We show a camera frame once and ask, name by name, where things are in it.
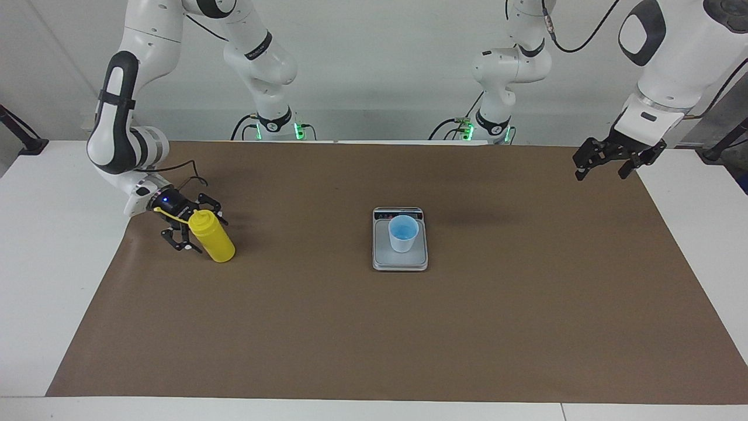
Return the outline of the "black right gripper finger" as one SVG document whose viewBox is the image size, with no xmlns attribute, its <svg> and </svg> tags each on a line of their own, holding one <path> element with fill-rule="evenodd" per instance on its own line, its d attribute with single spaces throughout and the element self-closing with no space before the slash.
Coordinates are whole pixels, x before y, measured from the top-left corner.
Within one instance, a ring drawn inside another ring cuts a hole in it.
<svg viewBox="0 0 748 421">
<path fill-rule="evenodd" d="M 223 218 L 222 205 L 220 202 L 213 199 L 208 194 L 198 194 L 197 203 L 198 205 L 208 205 L 209 210 L 217 217 L 217 220 L 223 226 L 228 226 L 227 219 Z"/>
<path fill-rule="evenodd" d="M 178 232 L 180 234 L 180 237 L 181 237 L 180 241 L 174 240 L 175 232 Z M 189 231 L 189 227 L 187 226 L 180 226 L 179 229 L 174 229 L 174 227 L 168 227 L 167 229 L 164 229 L 161 232 L 161 237 L 176 251 L 193 250 L 196 253 L 200 253 L 200 254 L 203 253 L 203 250 L 202 248 L 200 248 L 200 246 L 191 242 L 190 231 Z"/>
</svg>

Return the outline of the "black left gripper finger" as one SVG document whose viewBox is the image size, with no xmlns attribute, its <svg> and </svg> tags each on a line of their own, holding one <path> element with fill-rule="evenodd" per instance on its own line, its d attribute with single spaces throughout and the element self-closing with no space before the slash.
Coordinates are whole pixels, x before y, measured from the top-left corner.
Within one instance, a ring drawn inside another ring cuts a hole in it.
<svg viewBox="0 0 748 421">
<path fill-rule="evenodd" d="M 625 150 L 625 163 L 619 169 L 620 179 L 625 180 L 641 166 L 652 165 L 662 152 L 666 149 L 666 142 L 661 140 L 655 146 L 648 147 L 643 151 Z"/>
<path fill-rule="evenodd" d="M 576 167 L 576 179 L 583 181 L 588 172 L 599 165 L 608 162 L 607 149 L 608 142 L 600 141 L 593 137 L 588 137 L 583 144 L 578 147 L 573 154 L 573 163 Z"/>
</svg>

